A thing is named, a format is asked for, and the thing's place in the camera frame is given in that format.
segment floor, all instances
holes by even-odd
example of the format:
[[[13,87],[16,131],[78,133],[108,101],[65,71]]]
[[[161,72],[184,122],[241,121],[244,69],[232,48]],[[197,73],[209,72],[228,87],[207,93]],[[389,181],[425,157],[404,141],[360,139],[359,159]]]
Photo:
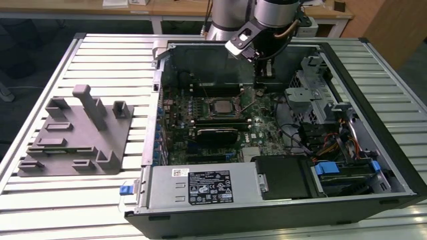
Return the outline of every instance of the floor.
[[[199,34],[200,22],[165,21],[161,23],[164,34]],[[50,75],[61,60],[62,54],[76,33],[117,33],[117,34],[152,34],[148,21],[84,21],[66,20],[60,27],[54,20],[33,20],[33,26],[44,45],[28,50],[29,57],[36,65],[36,72],[24,78],[10,79],[0,71],[0,82],[9,87],[16,99],[13,102],[0,101],[0,160],[6,153],[9,145],[21,128],[26,116],[33,108],[41,93],[41,88],[49,81]],[[10,43],[10,37],[0,29],[0,53],[4,46]],[[423,43],[405,65],[397,73],[427,103],[427,44]]]

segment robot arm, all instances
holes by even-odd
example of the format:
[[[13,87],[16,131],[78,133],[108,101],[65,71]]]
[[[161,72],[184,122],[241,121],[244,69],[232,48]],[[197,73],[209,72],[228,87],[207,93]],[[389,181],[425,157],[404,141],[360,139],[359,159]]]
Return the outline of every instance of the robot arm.
[[[253,19],[231,36],[228,51],[249,62],[272,59],[291,41],[299,13],[299,0],[256,0]]]

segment wooden desk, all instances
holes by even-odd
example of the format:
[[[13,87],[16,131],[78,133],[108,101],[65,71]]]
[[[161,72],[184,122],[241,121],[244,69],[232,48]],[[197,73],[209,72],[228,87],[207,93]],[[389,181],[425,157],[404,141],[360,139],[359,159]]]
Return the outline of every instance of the wooden desk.
[[[0,0],[0,12],[129,15],[132,11],[152,13],[154,1],[148,5],[102,9],[102,0]]]
[[[195,19],[205,16],[207,4],[208,0],[154,0],[152,14],[162,16],[157,21],[168,20],[170,16]],[[333,0],[325,0],[325,6],[309,6],[304,9],[307,16],[312,17],[317,24],[332,25],[328,37],[339,38],[348,20],[353,18],[351,11],[333,11]]]
[[[0,0],[0,18],[22,19],[85,19],[85,20],[148,20],[153,33],[161,34],[161,21],[203,21],[207,0],[150,0],[148,5],[102,9],[102,0]],[[333,11],[333,0],[325,6],[305,7],[305,13],[317,24],[333,25],[329,37],[339,37],[349,11]]]
[[[204,16],[207,13],[208,0],[154,0],[152,14],[154,15],[181,15],[181,16]],[[333,0],[325,1],[325,6],[305,7],[305,13],[315,19],[352,19],[353,14],[333,11]]]

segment blue plastic tab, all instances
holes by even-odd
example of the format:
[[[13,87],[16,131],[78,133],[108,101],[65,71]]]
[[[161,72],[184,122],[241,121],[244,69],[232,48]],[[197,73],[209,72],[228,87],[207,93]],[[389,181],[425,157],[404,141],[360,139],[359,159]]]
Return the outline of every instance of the blue plastic tab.
[[[375,172],[377,173],[381,170],[379,162],[373,160],[373,161],[371,161],[371,164],[372,164],[372,168],[373,168]]]
[[[158,159],[158,158],[160,158],[160,153],[158,153],[158,151],[153,151],[153,153],[152,153],[152,158],[153,158],[153,159]]]
[[[321,174],[323,174],[323,170],[321,170],[321,167],[320,167],[319,164],[317,164],[316,166],[313,166],[313,169],[315,169],[315,173],[316,173],[317,175],[321,175]]]
[[[120,186],[120,196],[132,195],[133,186]]]
[[[157,115],[162,116],[162,108],[161,107],[157,107]]]
[[[319,162],[317,165],[313,166],[313,169],[317,175],[340,173],[339,167],[333,161]]]

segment warning label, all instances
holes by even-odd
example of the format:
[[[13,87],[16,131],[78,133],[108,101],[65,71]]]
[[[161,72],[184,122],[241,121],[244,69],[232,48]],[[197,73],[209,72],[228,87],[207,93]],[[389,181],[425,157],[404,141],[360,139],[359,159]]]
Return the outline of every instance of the warning label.
[[[188,202],[191,205],[233,202],[229,171],[200,171],[188,173]]]

